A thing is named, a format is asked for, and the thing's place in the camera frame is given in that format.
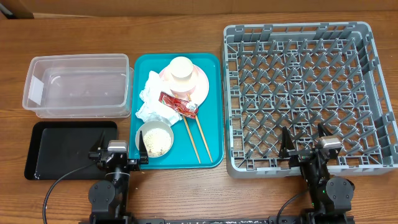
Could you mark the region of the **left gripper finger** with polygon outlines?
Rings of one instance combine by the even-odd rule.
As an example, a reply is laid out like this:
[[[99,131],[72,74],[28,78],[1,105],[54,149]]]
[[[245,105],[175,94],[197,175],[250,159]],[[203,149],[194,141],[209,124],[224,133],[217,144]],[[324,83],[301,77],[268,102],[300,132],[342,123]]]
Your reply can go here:
[[[100,151],[104,148],[104,137],[105,137],[105,131],[102,131],[100,134],[98,140],[94,143],[94,145],[91,147],[92,152],[97,152]]]
[[[149,156],[147,153],[146,146],[144,144],[144,138],[142,131],[139,131],[139,162],[140,164],[148,164],[149,163]]]

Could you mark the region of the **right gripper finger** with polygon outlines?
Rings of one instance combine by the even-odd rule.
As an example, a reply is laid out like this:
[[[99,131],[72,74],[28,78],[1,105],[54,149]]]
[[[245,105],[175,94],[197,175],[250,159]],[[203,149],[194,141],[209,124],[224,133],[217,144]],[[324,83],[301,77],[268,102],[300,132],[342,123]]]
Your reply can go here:
[[[333,134],[326,128],[324,123],[318,123],[318,135],[320,138],[325,136],[332,136]]]
[[[282,128],[282,140],[280,144],[280,151],[294,150],[295,146],[290,137],[289,130],[286,127]]]

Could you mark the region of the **rice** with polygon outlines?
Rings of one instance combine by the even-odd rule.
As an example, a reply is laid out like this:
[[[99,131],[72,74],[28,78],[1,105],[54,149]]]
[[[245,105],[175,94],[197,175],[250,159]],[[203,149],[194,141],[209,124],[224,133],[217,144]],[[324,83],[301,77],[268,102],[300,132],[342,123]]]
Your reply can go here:
[[[160,157],[172,146],[170,134],[160,128],[154,128],[146,132],[143,136],[143,141],[149,157]]]

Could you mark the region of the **grey bowl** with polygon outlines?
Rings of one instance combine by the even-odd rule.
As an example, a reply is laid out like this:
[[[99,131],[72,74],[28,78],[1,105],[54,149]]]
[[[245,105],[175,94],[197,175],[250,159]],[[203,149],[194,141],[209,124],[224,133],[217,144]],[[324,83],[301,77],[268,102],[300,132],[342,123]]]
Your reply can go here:
[[[144,123],[136,133],[136,147],[146,151],[148,157],[157,158],[166,155],[174,143],[171,127],[163,121]]]

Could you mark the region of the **white napkin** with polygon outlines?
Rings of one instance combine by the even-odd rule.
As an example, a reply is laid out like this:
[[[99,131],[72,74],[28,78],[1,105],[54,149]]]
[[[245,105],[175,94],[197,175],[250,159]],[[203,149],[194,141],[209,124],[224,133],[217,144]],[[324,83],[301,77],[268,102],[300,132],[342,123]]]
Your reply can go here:
[[[139,94],[139,98],[144,103],[136,112],[136,117],[144,123],[149,121],[163,121],[169,126],[180,121],[182,119],[180,114],[159,101],[162,92],[168,95],[172,94],[169,87],[160,78],[160,75],[154,71],[150,71],[145,87]]]

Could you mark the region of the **wooden chopstick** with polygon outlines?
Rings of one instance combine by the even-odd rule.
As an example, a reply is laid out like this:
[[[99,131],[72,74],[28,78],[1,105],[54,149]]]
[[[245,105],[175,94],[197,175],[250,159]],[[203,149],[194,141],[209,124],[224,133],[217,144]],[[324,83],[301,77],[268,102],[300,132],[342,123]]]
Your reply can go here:
[[[188,94],[188,93],[187,93],[187,97],[188,97],[188,100],[189,100],[189,101],[192,100],[192,99],[190,98],[190,94]],[[210,153],[210,150],[209,150],[207,141],[206,141],[206,137],[205,137],[204,132],[203,132],[203,130],[202,130],[202,127],[201,127],[201,124],[200,124],[200,121],[199,121],[199,119],[198,119],[198,115],[197,115],[197,114],[195,115],[195,120],[196,120],[197,125],[198,125],[198,128],[199,128],[199,130],[200,130],[200,134],[201,134],[202,140],[203,140],[203,142],[204,142],[204,145],[205,145],[206,151],[207,151],[207,153],[208,153],[208,156],[209,156],[209,158],[210,158],[210,161],[213,162],[213,158],[212,158],[212,156],[211,156],[211,153]]]
[[[190,130],[189,125],[188,125],[188,123],[187,123],[186,116],[185,116],[185,115],[182,115],[182,118],[183,118],[183,121],[184,121],[184,123],[185,123],[185,127],[186,127],[186,129],[187,129],[187,133],[188,133],[188,136],[189,136],[189,138],[190,138],[190,141],[191,141],[193,150],[195,151],[195,155],[196,155],[196,157],[197,157],[198,163],[201,164],[201,159],[200,159],[200,156],[199,156],[199,154],[198,154],[198,151],[197,151],[197,147],[196,147],[196,145],[195,145],[195,142],[194,142],[194,140],[193,140],[193,136],[192,136],[191,130]]]

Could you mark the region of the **red sauce packet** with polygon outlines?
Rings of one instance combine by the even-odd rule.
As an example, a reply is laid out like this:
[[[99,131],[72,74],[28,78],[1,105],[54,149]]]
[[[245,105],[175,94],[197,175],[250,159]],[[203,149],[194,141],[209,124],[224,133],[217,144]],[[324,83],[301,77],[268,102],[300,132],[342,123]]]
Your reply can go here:
[[[160,93],[159,102],[191,119],[195,119],[198,113],[198,105],[196,103],[176,98],[163,91]]]

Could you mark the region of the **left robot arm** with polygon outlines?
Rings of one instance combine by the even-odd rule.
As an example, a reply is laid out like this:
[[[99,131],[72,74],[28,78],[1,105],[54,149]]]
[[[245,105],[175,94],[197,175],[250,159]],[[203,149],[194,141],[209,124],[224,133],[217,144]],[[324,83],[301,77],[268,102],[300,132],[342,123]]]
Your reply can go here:
[[[129,158],[126,141],[111,140],[108,145],[102,133],[88,153],[98,169],[105,171],[103,180],[93,184],[88,192],[91,203],[90,223],[137,223],[127,211],[129,180],[132,171],[149,163],[142,135],[139,136],[139,158]]]

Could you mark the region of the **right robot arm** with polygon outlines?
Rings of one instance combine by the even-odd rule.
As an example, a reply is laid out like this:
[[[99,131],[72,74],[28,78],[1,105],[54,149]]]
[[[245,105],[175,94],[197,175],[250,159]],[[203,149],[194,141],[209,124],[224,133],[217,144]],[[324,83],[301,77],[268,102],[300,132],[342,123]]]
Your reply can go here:
[[[279,157],[289,158],[289,167],[298,167],[307,189],[283,204],[276,216],[280,223],[285,207],[302,195],[309,193],[312,208],[303,209],[300,215],[288,223],[354,223],[354,218],[346,215],[351,210],[355,185],[352,181],[332,176],[327,167],[331,159],[337,159],[341,151],[341,141],[323,123],[318,124],[318,144],[311,149],[296,150],[289,130],[282,129],[282,143]]]

